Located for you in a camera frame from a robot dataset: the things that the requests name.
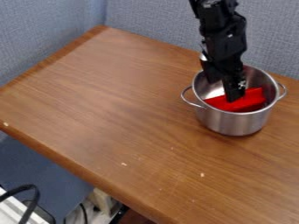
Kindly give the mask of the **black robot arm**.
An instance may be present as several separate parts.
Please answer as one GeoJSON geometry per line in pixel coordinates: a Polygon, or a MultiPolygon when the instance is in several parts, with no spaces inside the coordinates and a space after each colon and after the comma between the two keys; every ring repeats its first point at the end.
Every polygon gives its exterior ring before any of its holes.
{"type": "Polygon", "coordinates": [[[237,0],[189,0],[200,21],[200,65],[209,84],[221,81],[225,98],[245,94],[241,54],[247,45],[247,19],[236,12],[237,0]]]}

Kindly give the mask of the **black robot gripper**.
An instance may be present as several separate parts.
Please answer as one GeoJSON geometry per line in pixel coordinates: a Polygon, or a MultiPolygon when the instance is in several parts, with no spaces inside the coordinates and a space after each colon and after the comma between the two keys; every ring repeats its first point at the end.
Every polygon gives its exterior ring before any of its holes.
{"type": "Polygon", "coordinates": [[[200,35],[204,50],[200,65],[212,84],[223,79],[227,102],[245,94],[245,75],[241,73],[241,54],[247,50],[247,20],[233,12],[211,13],[200,17],[200,35]]]}

